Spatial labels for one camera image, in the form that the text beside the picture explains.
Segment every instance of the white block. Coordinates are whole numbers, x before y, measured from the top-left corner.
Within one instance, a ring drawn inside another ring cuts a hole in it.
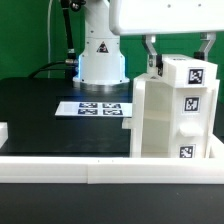
[[[8,126],[6,122],[0,122],[0,148],[8,139]]]

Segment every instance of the black cable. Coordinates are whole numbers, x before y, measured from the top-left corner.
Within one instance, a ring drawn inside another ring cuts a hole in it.
[[[56,62],[51,62],[51,63],[48,63],[42,67],[40,67],[39,69],[37,69],[36,71],[32,72],[31,74],[28,75],[28,78],[32,79],[34,78],[41,70],[45,69],[45,68],[49,68],[51,66],[54,66],[54,65],[59,65],[59,64],[65,64],[64,61],[56,61]]]

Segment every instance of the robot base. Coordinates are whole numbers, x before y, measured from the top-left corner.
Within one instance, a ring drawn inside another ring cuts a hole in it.
[[[115,84],[92,84],[81,82],[80,79],[73,79],[73,87],[84,89],[88,91],[99,91],[99,92],[112,92],[118,90],[127,90],[129,88],[129,79],[122,81],[121,83]]]

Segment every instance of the white plastic box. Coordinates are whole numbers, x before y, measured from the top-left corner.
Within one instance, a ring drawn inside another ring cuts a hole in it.
[[[131,156],[209,157],[217,66],[183,55],[165,55],[163,66],[162,77],[149,69],[135,79]]]

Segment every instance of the warning label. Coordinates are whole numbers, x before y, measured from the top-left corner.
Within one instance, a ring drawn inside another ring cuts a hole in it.
[[[100,45],[100,47],[97,50],[98,53],[109,53],[107,46],[104,42]]]

